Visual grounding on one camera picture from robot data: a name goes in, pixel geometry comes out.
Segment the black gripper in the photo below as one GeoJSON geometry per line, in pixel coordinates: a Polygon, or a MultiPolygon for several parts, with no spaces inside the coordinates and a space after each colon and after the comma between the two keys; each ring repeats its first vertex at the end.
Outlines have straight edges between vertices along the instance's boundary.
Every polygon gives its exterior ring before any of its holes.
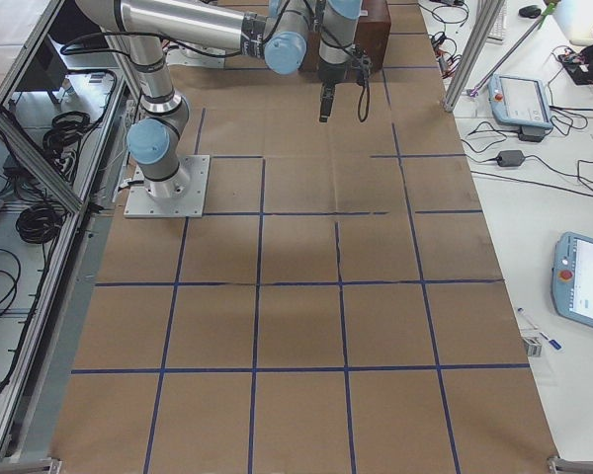
{"type": "Polygon", "coordinates": [[[319,121],[328,122],[332,114],[335,98],[335,85],[343,83],[347,77],[348,63],[329,63],[319,61],[317,77],[322,83],[320,93],[319,121]]]}

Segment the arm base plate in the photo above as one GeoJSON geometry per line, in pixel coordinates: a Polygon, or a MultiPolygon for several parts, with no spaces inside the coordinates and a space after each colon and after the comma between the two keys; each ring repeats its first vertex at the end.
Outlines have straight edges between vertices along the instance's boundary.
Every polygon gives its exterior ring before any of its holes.
{"type": "Polygon", "coordinates": [[[163,182],[150,181],[137,167],[127,195],[126,218],[200,218],[204,214],[211,157],[180,158],[177,173],[163,182]]]}

